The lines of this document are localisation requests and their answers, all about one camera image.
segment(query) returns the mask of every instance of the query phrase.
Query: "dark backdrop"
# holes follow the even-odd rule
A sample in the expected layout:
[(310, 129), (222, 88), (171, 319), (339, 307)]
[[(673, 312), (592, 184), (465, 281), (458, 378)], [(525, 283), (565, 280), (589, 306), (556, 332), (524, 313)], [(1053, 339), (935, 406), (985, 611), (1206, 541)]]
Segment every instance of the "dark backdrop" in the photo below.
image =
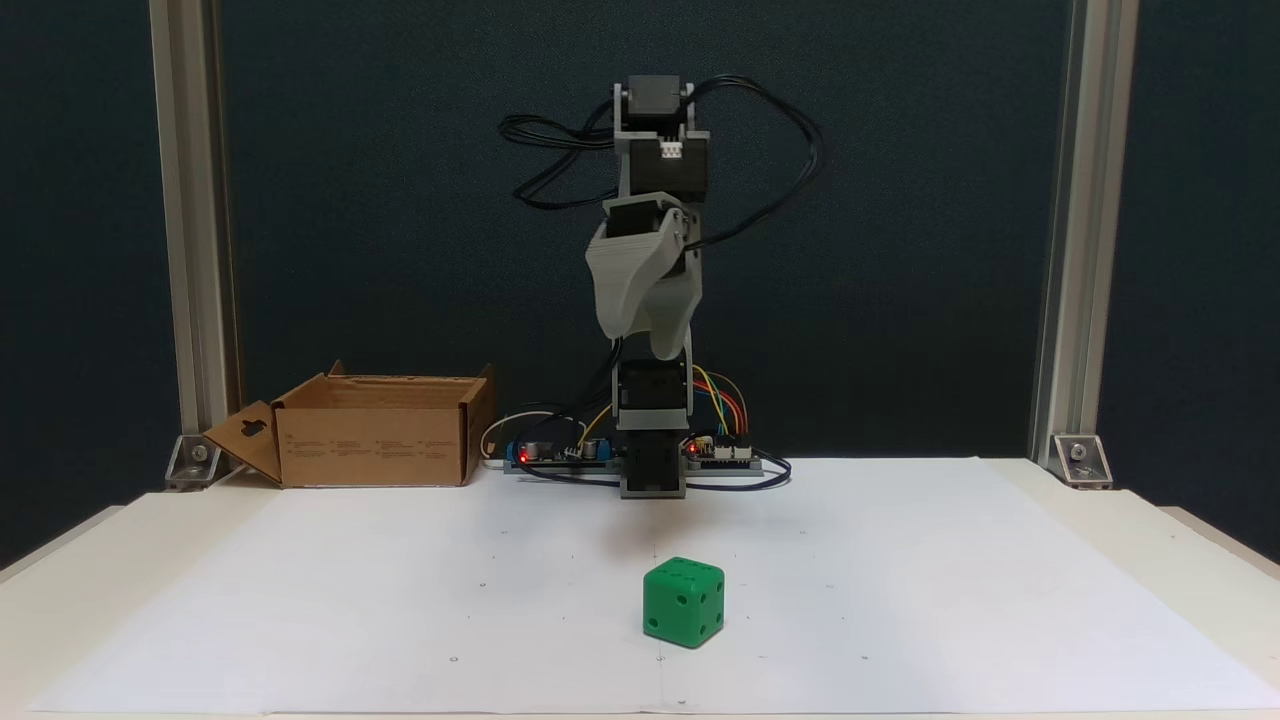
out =
[(178, 421), (143, 0), (0, 1), (0, 568), (164, 487)]
[[(708, 251), (695, 357), (797, 455), (1024, 455), (1066, 6), (225, 0), (247, 387), (499, 366), (572, 396), (603, 356), (582, 254), (599, 209), (508, 196), (552, 156), (509, 111), (580, 123), (632, 73), (754, 76), (826, 128), (800, 201)], [(799, 133), (721, 92), (705, 219), (797, 172)], [(594, 193), (593, 159), (566, 193)]]
[(1280, 560), (1276, 28), (1142, 3), (1098, 427), (1121, 487)]

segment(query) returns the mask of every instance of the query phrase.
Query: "open cardboard box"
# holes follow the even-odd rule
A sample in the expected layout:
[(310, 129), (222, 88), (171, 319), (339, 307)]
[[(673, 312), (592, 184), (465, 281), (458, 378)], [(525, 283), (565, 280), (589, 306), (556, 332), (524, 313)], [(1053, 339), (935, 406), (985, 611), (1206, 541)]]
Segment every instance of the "open cardboard box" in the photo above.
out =
[(205, 437), (282, 487), (461, 486), (494, 404), (492, 365), (429, 378), (348, 375), (338, 361)]

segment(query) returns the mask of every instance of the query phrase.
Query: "die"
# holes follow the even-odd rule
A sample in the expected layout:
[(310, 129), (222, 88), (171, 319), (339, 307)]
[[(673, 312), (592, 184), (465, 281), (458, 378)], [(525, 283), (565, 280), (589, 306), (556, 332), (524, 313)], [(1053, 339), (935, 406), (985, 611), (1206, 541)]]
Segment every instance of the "die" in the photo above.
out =
[(698, 647), (723, 626), (723, 570), (696, 560), (672, 557), (645, 573), (645, 634)]

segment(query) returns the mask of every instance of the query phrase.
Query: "table surface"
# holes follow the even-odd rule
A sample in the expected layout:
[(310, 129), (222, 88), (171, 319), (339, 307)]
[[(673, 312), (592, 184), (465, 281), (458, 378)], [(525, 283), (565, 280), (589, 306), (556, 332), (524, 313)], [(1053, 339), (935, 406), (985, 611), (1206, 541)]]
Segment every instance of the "table surface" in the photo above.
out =
[[(1260, 568), (1256, 557), (1247, 561), (1234, 555), (1228, 550), (1233, 543), (1203, 527), (1193, 530), (1194, 523), (1184, 524), (1128, 491), (1078, 492), (1027, 460), (986, 462), (1225, 652), (1280, 688), (1280, 580), (1267, 573), (1274, 566)], [(24, 708), (276, 492), (252, 477), (233, 477), (205, 492), (146, 495), (0, 583), (0, 717), (70, 717)], [(1176, 715), (1280, 719), (1280, 711)]]

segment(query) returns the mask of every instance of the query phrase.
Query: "black cable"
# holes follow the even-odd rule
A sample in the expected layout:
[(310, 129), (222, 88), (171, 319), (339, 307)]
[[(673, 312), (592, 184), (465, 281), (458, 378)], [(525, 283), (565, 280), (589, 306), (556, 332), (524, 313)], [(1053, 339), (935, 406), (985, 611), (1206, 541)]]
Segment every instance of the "black cable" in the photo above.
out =
[[(517, 145), (529, 145), (532, 147), (550, 147), (564, 150), (566, 152), (559, 156), (554, 163), (552, 163), (545, 170), (538, 173), (536, 176), (522, 182), (516, 190), (511, 191), (512, 197), (520, 200), (530, 208), (536, 208), (539, 210), (564, 210), (567, 208), (581, 208), (582, 205), (595, 205), (603, 202), (611, 197), (618, 195), (618, 188), (613, 187), (599, 192), (593, 197), (585, 197), (582, 200), (566, 200), (566, 201), (549, 201), (549, 200), (536, 200), (535, 196), (541, 192), (548, 184), (550, 184), (556, 178), (564, 174), (573, 163), (577, 161), (579, 156), (584, 151), (596, 151), (608, 150), (613, 147), (613, 128), (598, 128), (595, 123), (600, 122), (605, 114), (613, 109), (613, 100), (602, 102), (591, 110), (588, 115), (586, 122), (582, 123), (582, 129), (572, 129), (557, 123), (556, 120), (544, 118), (541, 115), (532, 114), (516, 114), (506, 115), (498, 123), (498, 135), (507, 140), (508, 142), (515, 142)], [(561, 133), (548, 135), (543, 132), (534, 132), (527, 129), (526, 126), (540, 126), (550, 128), (552, 131)]]
[(575, 478), (572, 475), (559, 475), (556, 473), (544, 473), (541, 470), (535, 470), (521, 457), (520, 447), (524, 442), (524, 437), (534, 428), (538, 428), (557, 418), (573, 418), (582, 410), (590, 407), (593, 404), (598, 405), (599, 402), (595, 398), (599, 397), (600, 400), (603, 400), (600, 384), (605, 379), (612, 379), (613, 366), (617, 365), (618, 360), (622, 357), (622, 345), (623, 345), (622, 338), (613, 341), (613, 345), (612, 347), (609, 347), (609, 354), (605, 356), (604, 363), (600, 364), (600, 368), (596, 369), (596, 372), (591, 375), (591, 379), (588, 380), (586, 387), (582, 389), (582, 393), (579, 396), (577, 401), (575, 401), (573, 406), (571, 407), (559, 406), (561, 407), (559, 411), (557, 411), (554, 415), (548, 415), (547, 418), (543, 418), (541, 420), (525, 428), (516, 436), (516, 439), (513, 441), (516, 443), (515, 452), (512, 454), (512, 457), (515, 459), (512, 464), (515, 466), (520, 468), (521, 470), (529, 473), (535, 478), (541, 478), (544, 480), (556, 480), (558, 483), (570, 483), (575, 486), (618, 487), (618, 480), (596, 480), (593, 478)]
[(759, 210), (751, 213), (740, 223), (728, 228), (727, 231), (713, 233), (698, 242), (685, 246), (686, 251), (724, 242), (726, 240), (741, 233), (742, 231), (768, 218), (780, 208), (790, 202), (801, 190), (804, 190), (806, 184), (813, 182), (813, 179), (818, 177), (818, 173), (822, 172), (822, 168), (826, 164), (827, 145), (826, 140), (822, 136), (822, 128), (818, 127), (818, 123), (815, 123), (813, 118), (804, 114), (804, 111), (801, 111), (795, 105), (791, 105), (786, 100), (782, 100), (778, 96), (769, 92), (768, 90), (764, 90), (764, 87), (762, 87), (760, 83), (755, 82), (754, 79), (746, 76), (723, 74), (704, 79), (703, 82), (694, 86), (694, 91), (689, 95), (689, 97), (686, 97), (681, 102), (681, 110), (684, 110), (690, 102), (694, 102), (703, 95), (726, 87), (735, 87), (753, 92), (764, 99), (768, 104), (773, 105), (783, 115), (786, 115), (787, 119), (790, 119), (792, 123), (795, 123), (797, 128), (800, 128), (800, 132), (804, 135), (805, 141), (809, 143), (809, 158), (805, 160), (804, 167), (800, 169), (800, 174), (796, 177), (795, 182), (791, 183), (791, 187), (787, 188), (786, 192), (776, 197), (764, 208), (760, 208)]
[(758, 483), (750, 483), (745, 486), (710, 486), (705, 483), (685, 483), (685, 487), (689, 489), (710, 489), (721, 492), (753, 492), (758, 489), (769, 489), (781, 487), (791, 482), (791, 462), (787, 462), (786, 460), (778, 457), (777, 455), (765, 452), (759, 447), (751, 448), (751, 452), (755, 452), (760, 457), (768, 460), (769, 462), (773, 462), (778, 468), (782, 468), (782, 471), (778, 473), (777, 475), (773, 475), (772, 478), (765, 478)]
[[(509, 415), (518, 415), (518, 413), (516, 413), (515, 410), (518, 410), (520, 407), (554, 407), (554, 409), (561, 409), (561, 407), (563, 407), (563, 405), (561, 405), (558, 402), (521, 402), (512, 411), (507, 413), (506, 415), (503, 415), (499, 419), (508, 418)], [(561, 415), (554, 415), (554, 414), (552, 414), (552, 415), (543, 415), (541, 418), (547, 418), (548, 420), (570, 420), (571, 424), (572, 424), (571, 427), (573, 427), (575, 429), (579, 429), (577, 420), (575, 420), (573, 418), (567, 418), (567, 416), (561, 416)], [(502, 450), (502, 452), (499, 452), (499, 455), (504, 455), (506, 447), (507, 447), (508, 443), (502, 442), (502, 436), (503, 436), (503, 433), (509, 432), (511, 427), (513, 424), (521, 423), (522, 420), (526, 420), (526, 421), (527, 420), (532, 420), (535, 424), (541, 424), (540, 423), (541, 418), (539, 418), (538, 420), (534, 420), (534, 416), (525, 416), (525, 418), (515, 418), (515, 419), (506, 420), (502, 425), (499, 425), (492, 433), (489, 433), (489, 442), (493, 443), (494, 452), (499, 452), (499, 450)], [(485, 452), (485, 450), (483, 447), (480, 448), (480, 455), (483, 455), (485, 460), (495, 460), (498, 457), (498, 455), (490, 455), (490, 454)]]
[[(822, 172), (826, 164), (826, 140), (822, 136), (822, 128), (817, 122), (809, 115), (801, 111), (795, 105), (791, 105), (786, 100), (773, 95), (765, 90), (760, 83), (746, 76), (739, 74), (721, 74), (694, 86), (694, 91), (685, 97), (681, 102), (681, 111), (684, 111), (690, 102), (700, 99), (708, 92), (722, 90), (722, 88), (739, 88), (748, 92), (755, 94), (773, 105), (778, 111), (781, 111), (787, 119), (790, 119), (800, 132), (804, 135), (805, 141), (809, 145), (809, 156), (805, 160), (804, 167), (800, 169), (800, 174), (791, 183), (791, 187), (786, 192), (773, 199), (765, 206), (751, 213), (741, 222), (733, 227), (721, 231), (718, 233), (709, 234), (703, 240), (686, 246), (686, 250), (696, 250), (699, 247), (708, 247), (724, 242), (726, 240), (735, 237), (748, 228), (751, 228), (756, 223), (764, 220), (783, 205), (790, 202), (805, 186), (808, 186), (818, 174)], [(529, 205), (530, 208), (536, 208), (539, 210), (564, 210), (567, 208), (581, 208), (584, 205), (595, 205), (603, 202), (611, 197), (617, 196), (617, 188), (605, 190), (593, 197), (585, 197), (581, 200), (567, 200), (567, 201), (547, 201), (536, 200), (535, 196), (547, 188), (548, 184), (554, 182), (557, 178), (564, 174), (573, 163), (577, 161), (579, 156), (584, 151), (595, 150), (608, 150), (613, 146), (613, 128), (596, 128), (598, 123), (609, 110), (613, 108), (613, 101), (607, 100), (596, 106), (595, 110), (588, 117), (586, 122), (582, 124), (581, 129), (568, 128), (556, 120), (544, 118), (543, 115), (534, 114), (513, 114), (506, 115), (502, 122), (498, 123), (498, 133), (509, 142), (516, 142), (520, 145), (529, 145), (532, 147), (550, 147), (564, 150), (566, 152), (561, 155), (558, 160), (550, 164), (547, 169), (538, 173), (532, 178), (521, 183), (516, 190), (512, 191), (512, 196), (517, 200)], [(529, 126), (547, 128), (552, 132), (536, 132), (529, 129)]]

